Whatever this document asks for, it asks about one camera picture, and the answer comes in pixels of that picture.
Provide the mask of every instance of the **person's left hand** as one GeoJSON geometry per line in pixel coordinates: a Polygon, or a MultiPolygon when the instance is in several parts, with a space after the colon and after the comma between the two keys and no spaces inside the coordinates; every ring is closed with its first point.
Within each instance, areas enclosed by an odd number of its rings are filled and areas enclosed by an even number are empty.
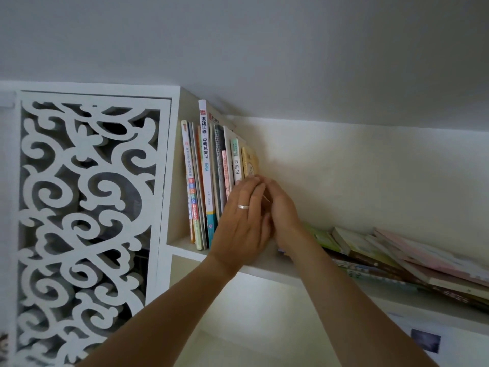
{"type": "Polygon", "coordinates": [[[251,263],[270,239],[272,221],[269,212],[262,216],[262,197],[266,185],[258,177],[247,177],[235,185],[211,242],[208,256],[219,261],[234,276],[251,263]],[[238,204],[249,206],[241,209],[238,204]]]}

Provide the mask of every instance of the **gray ceiling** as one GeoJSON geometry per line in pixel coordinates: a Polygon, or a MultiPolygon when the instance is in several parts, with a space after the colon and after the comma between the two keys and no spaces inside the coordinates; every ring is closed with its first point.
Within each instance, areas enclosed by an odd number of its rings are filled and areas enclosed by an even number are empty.
{"type": "Polygon", "coordinates": [[[0,79],[181,85],[228,114],[489,129],[489,0],[1,0],[0,79]]]}

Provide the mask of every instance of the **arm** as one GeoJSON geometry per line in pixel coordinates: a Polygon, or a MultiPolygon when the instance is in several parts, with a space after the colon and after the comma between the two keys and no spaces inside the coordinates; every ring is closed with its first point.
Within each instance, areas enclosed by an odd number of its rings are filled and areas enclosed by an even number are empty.
{"type": "Polygon", "coordinates": [[[262,216],[265,185],[247,178],[233,189],[202,263],[108,338],[79,367],[173,366],[200,319],[241,267],[264,248],[270,214],[262,216]],[[248,205],[249,210],[237,208],[248,205]]]}
{"type": "Polygon", "coordinates": [[[277,182],[262,180],[277,242],[293,260],[341,365],[436,367],[302,228],[294,203],[277,182]]]}

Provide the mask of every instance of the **stack of books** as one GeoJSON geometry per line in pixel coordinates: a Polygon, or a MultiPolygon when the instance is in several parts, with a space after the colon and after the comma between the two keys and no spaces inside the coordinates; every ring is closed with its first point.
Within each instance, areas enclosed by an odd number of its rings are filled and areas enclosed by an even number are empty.
{"type": "Polygon", "coordinates": [[[489,313],[489,267],[474,259],[383,229],[362,235],[343,228],[331,234],[305,228],[350,277],[434,292],[489,313]]]}
{"type": "Polygon", "coordinates": [[[258,157],[234,125],[206,100],[199,100],[199,124],[181,121],[190,223],[198,250],[210,248],[235,183],[257,174],[258,157]]]}

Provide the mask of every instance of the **lattice cutout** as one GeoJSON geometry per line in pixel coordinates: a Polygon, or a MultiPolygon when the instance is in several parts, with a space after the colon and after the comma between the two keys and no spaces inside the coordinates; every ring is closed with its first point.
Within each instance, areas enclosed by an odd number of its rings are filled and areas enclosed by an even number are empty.
{"type": "Polygon", "coordinates": [[[159,221],[168,110],[168,100],[23,94],[18,365],[72,365],[143,308],[133,258],[159,221]]]}

